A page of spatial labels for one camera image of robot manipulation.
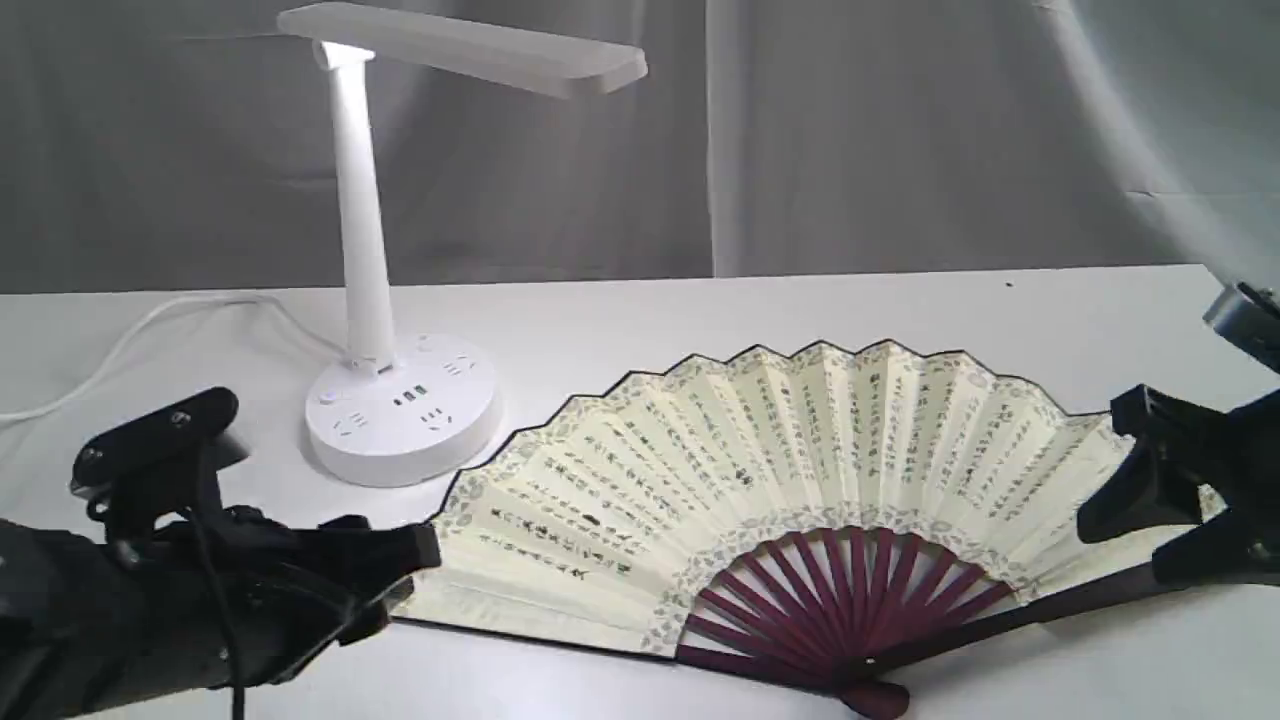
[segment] white cable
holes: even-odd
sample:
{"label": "white cable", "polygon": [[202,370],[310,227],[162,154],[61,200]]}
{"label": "white cable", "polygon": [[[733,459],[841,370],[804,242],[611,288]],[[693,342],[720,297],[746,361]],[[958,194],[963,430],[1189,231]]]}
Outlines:
{"label": "white cable", "polygon": [[93,387],[95,384],[97,384],[99,380],[102,379],[106,372],[111,369],[111,364],[115,363],[115,359],[119,357],[120,352],[123,352],[124,348],[128,347],[129,342],[132,342],[138,333],[146,329],[146,327],[150,325],[152,322],[155,322],[156,318],[164,315],[165,313],[173,310],[174,307],[178,307],[179,305],[225,306],[225,305],[242,305],[242,304],[271,305],[276,310],[279,310],[279,313],[284,315],[287,320],[289,320],[296,328],[298,328],[298,331],[301,331],[302,334],[310,337],[311,340],[319,342],[320,345],[324,345],[325,347],[329,347],[330,350],[338,354],[343,352],[343,347],[340,345],[333,342],[332,340],[303,325],[297,318],[293,316],[292,313],[289,313],[288,307],[285,307],[284,304],[280,302],[280,299],[275,297],[274,295],[268,295],[265,292],[186,295],[182,297],[174,297],[173,300],[168,300],[165,302],[161,302],[160,305],[156,305],[137,323],[133,323],[133,327],[125,331],[124,334],[120,336],[120,340],[115,341],[115,345],[113,345],[110,352],[108,352],[106,356],[102,357],[102,361],[97,365],[97,369],[93,370],[93,374],[86,378],[84,382],[82,382],[81,384],[76,386],[70,392],[68,392],[67,395],[59,397],[52,402],[41,405],[40,407],[32,407],[31,410],[20,410],[17,413],[0,413],[0,424],[20,423],[23,420],[42,418],[58,410],[59,407],[63,407],[64,405],[72,402],[81,395],[84,395],[84,392],[87,392],[91,387]]}

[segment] gray curtain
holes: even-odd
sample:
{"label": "gray curtain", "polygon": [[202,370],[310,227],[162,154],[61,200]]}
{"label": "gray curtain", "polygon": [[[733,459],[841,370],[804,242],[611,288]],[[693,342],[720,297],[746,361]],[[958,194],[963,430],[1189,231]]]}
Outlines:
{"label": "gray curtain", "polygon": [[[302,0],[0,5],[0,292],[338,284]],[[1280,273],[1268,0],[379,0],[628,42],[563,102],[396,61],[396,283]]]}

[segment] desk lamp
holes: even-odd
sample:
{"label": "desk lamp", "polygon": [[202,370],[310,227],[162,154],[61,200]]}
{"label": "desk lamp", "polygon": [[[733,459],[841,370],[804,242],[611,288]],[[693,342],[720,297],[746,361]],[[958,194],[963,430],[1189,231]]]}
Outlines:
{"label": "desk lamp", "polygon": [[347,352],[307,395],[311,443],[343,480],[421,482],[457,468],[494,436],[498,378],[484,354],[460,338],[394,331],[365,63],[385,55],[568,99],[640,79],[648,72],[644,51],[347,3],[287,10],[276,22],[311,38],[329,74],[342,214]]}

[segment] black cable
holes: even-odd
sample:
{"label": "black cable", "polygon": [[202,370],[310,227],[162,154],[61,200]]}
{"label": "black cable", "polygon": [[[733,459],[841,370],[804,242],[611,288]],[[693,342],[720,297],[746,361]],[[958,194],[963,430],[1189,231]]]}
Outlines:
{"label": "black cable", "polygon": [[218,603],[218,625],[223,630],[223,642],[227,644],[227,662],[230,665],[232,675],[232,720],[244,720],[244,671],[241,667],[239,641],[236,639],[236,632],[232,628],[232,609],[227,602],[227,592],[223,589],[223,582],[218,578],[218,573],[214,571],[214,560],[209,550],[209,537],[205,533],[204,521],[189,509],[182,515],[191,523],[192,529],[196,532],[200,565],[205,571],[205,582],[209,584],[209,592],[214,596],[214,602]]}

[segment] lamp head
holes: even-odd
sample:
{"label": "lamp head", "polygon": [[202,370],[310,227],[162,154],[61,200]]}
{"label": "lamp head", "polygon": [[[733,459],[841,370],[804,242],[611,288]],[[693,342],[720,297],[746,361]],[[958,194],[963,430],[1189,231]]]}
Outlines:
{"label": "lamp head", "polygon": [[[644,50],[630,45],[349,3],[287,10],[276,23],[285,33],[320,44],[364,49],[554,97],[613,92],[649,72]],[[321,65],[329,68],[333,56],[325,47]]]}

